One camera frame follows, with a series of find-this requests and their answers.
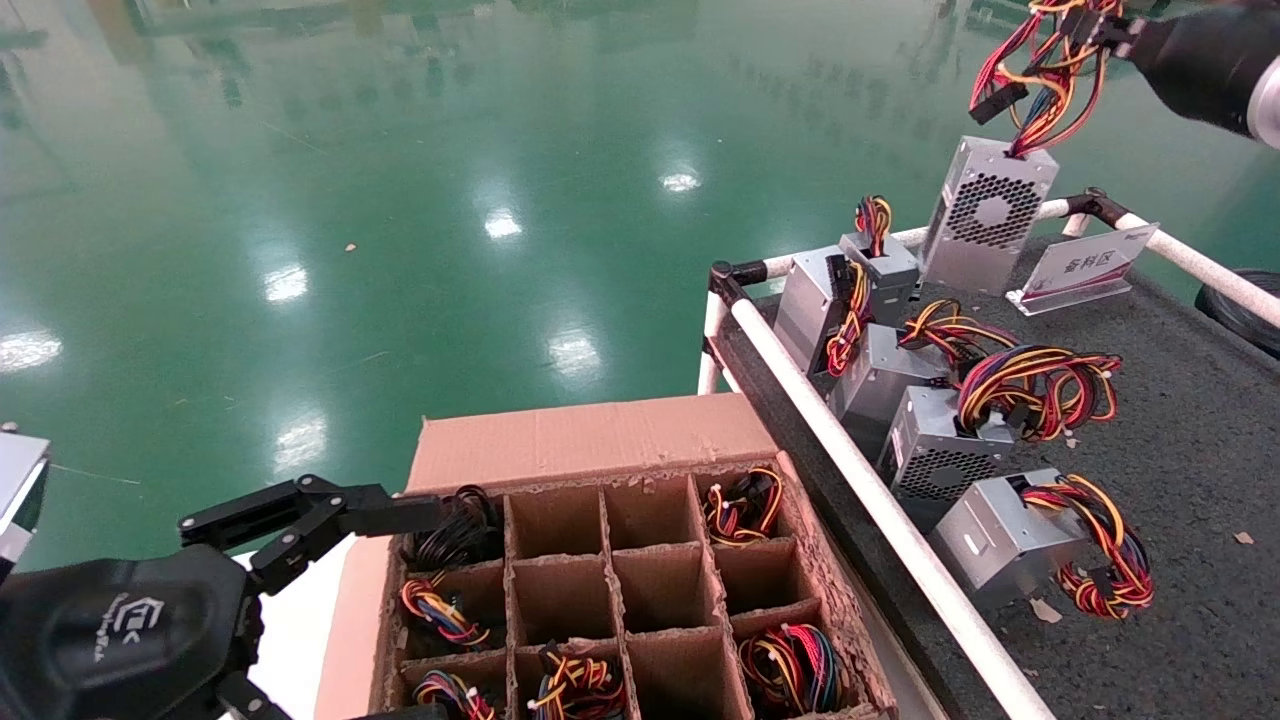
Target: colorful wires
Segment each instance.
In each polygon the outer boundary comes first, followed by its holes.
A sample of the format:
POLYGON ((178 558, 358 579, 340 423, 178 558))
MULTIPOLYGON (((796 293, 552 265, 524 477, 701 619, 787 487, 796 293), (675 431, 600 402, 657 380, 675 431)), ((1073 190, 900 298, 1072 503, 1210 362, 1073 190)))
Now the colorful wires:
POLYGON ((472 652, 489 650, 485 641, 489 630, 467 621, 458 610, 457 598, 445 602, 435 591, 435 584, 424 579, 410 580, 401 588, 401 601, 410 612, 435 626, 445 641, 472 652))
POLYGON ((406 560, 415 570, 436 573, 502 557, 502 519, 489 496, 476 486, 463 486, 444 503, 438 528, 413 536, 406 560))
POLYGON ((909 350, 936 345, 947 355, 952 368, 965 360, 986 357, 991 354, 988 347, 1002 350, 1018 345, 1014 336, 966 318, 960 314, 961 310, 960 301, 951 297, 928 304, 906 320, 906 334, 897 343, 909 350))
POLYGON ((883 195, 868 195, 854 210, 854 227, 859 232, 867 233, 872 241, 868 255, 881 258, 884 255, 884 237, 890 225, 893 224, 893 209, 888 206, 888 200, 883 195))
POLYGON ((1082 577, 1068 562, 1057 571, 1057 582, 1075 606, 1088 615, 1123 620, 1130 610, 1151 607, 1156 597, 1147 562, 1147 550, 1128 527, 1107 493, 1080 475, 1060 477, 1057 484, 1029 486, 1023 501, 1051 511, 1070 510, 1079 515, 1093 541, 1111 561, 1103 571, 1082 577))
POLYGON ((831 641, 813 625, 782 625, 737 646, 753 700, 762 716, 832 712, 845 691, 831 641))
POLYGON ((1009 108, 1018 128, 1009 151, 1012 158, 1052 147, 1074 135, 1088 122, 1102 95, 1110 51, 1096 44, 1076 42, 1061 32, 1066 13, 1082 8, 1103 15, 1124 14, 1123 0, 1042 0, 1030 3, 1028 8, 1030 17, 983 63, 969 99, 970 114, 982 123, 1009 108), (1041 42, 1039 27, 1046 19, 1051 27, 1041 42), (1010 70, 1006 63, 1024 46, 1032 49, 1030 61, 1021 72, 1010 70), (1070 114, 1071 104, 1079 95, 1079 81, 1091 61, 1093 86, 1088 100, 1075 119, 1059 129, 1070 114), (1025 117, 1019 117, 1016 100, 1027 95, 1029 86, 1038 92, 1025 117))
POLYGON ((703 516, 712 542, 744 546, 773 537, 781 507, 782 478, 768 468, 751 468, 728 492, 719 483, 708 488, 703 516))
POLYGON ((836 334, 831 336, 831 340, 827 341, 827 372, 833 378, 844 375, 845 370, 849 369, 849 357, 852 355, 854 348, 858 347, 858 341, 863 337, 867 324, 872 322, 869 309, 872 297, 870 275, 867 274, 867 268, 863 268, 860 263, 850 263, 849 269, 854 274, 854 290, 849 299, 849 313, 845 314, 845 320, 840 324, 836 334))
POLYGON ((622 674, 607 660, 561 653, 553 644, 539 655, 547 666, 538 697, 529 701, 532 720, 613 720, 626 708, 622 674))
POLYGON ((1048 441, 1084 423, 1116 414, 1111 374, 1116 355, 1076 354, 1061 347, 1020 345, 979 361, 960 383, 956 423, 975 433, 992 409, 1021 424, 1023 439, 1048 441), (1025 407, 1025 419, 1019 419, 1025 407))
POLYGON ((413 689, 413 701, 419 705, 439 703, 458 711, 462 720, 494 720, 497 714, 480 696, 480 691, 466 682, 442 670, 431 670, 413 689))

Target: sign stand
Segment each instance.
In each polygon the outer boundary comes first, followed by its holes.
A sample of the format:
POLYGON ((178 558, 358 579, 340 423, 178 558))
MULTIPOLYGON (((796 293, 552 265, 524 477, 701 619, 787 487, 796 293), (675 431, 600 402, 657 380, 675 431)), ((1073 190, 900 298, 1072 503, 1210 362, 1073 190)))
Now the sign stand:
POLYGON ((1039 315, 1128 292, 1124 277, 1158 224, 1057 242, 1044 249, 1021 290, 1005 297, 1024 315, 1039 315))

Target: power supply fan grille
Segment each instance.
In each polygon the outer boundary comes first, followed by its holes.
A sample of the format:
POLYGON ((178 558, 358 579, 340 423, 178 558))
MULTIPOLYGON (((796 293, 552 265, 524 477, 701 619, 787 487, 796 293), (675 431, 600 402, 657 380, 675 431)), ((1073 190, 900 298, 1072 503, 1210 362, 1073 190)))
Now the power supply fan grille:
POLYGON ((1002 250, 1025 237, 1042 200, 1036 181, 979 173, 960 186, 947 225, 960 242, 1002 250))
POLYGON ((955 502, 969 486, 995 475, 996 466, 986 455, 929 448, 908 461, 896 489, 904 497, 955 502), (933 483, 933 471, 942 468, 960 470, 964 482, 954 487, 938 487, 933 483))

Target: gray carpet surface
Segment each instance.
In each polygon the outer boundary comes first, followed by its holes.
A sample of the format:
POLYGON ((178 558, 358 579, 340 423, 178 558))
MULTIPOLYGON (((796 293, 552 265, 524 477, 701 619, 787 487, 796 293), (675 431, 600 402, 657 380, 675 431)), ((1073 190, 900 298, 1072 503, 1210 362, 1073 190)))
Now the gray carpet surface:
MULTIPOLYGON (((1028 251, 1015 277, 1038 255, 1028 251)), ((1115 421, 1082 428, 1074 448, 1023 443, 1004 469, 1056 466, 1100 482, 1146 543, 1155 605, 1100 620, 1046 583, 1061 621, 1025 602, 984 618, 1059 717, 1280 717, 1280 363, 1130 281, 1126 295, 1037 318, 1004 299, 925 288, 923 302, 957 297, 1024 342, 1125 361, 1115 421), (1236 541, 1242 532, 1253 544, 1236 541)), ((1002 716, 732 318, 713 345, 948 711, 1002 716)))

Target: silver power supply unit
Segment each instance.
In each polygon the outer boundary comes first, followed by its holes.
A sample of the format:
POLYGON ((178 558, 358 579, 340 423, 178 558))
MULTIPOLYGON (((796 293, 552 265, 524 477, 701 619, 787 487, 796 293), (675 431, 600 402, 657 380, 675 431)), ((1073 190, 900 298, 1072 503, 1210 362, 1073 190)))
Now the silver power supply unit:
POLYGON ((1021 487, 1057 477, 1047 468, 974 483, 929 533, 933 551, 974 605, 1000 607, 1027 597, 1091 547, 1074 512, 1046 512, 1019 497, 1021 487))
POLYGON ((872 318, 883 325, 896 325, 906 307, 906 301, 915 292, 920 281, 920 266, 915 255, 892 234, 884 236, 884 247, 879 258, 868 255, 872 238, 864 232, 840 236, 840 249, 851 261, 867 269, 870 275, 872 318))
POLYGON ((1057 177, 1048 152, 1015 159, 1007 150, 1007 142, 996 140, 960 140, 920 246, 924 282, 1004 295, 1057 177))
POLYGON ((773 332, 806 374, 827 372, 827 340, 845 320, 851 291, 849 260, 840 247, 794 256, 773 332))
POLYGON ((870 324, 863 332, 858 355, 831 391, 827 405, 868 457, 884 447, 890 424, 911 386, 925 386, 950 373, 946 355, 933 345, 906 350, 897 331, 870 324))
POLYGON ((969 486, 996 474, 996 460, 1014 448, 998 414, 966 437, 956 429, 954 389, 909 387, 881 451, 890 491, 922 533, 928 533, 969 486))

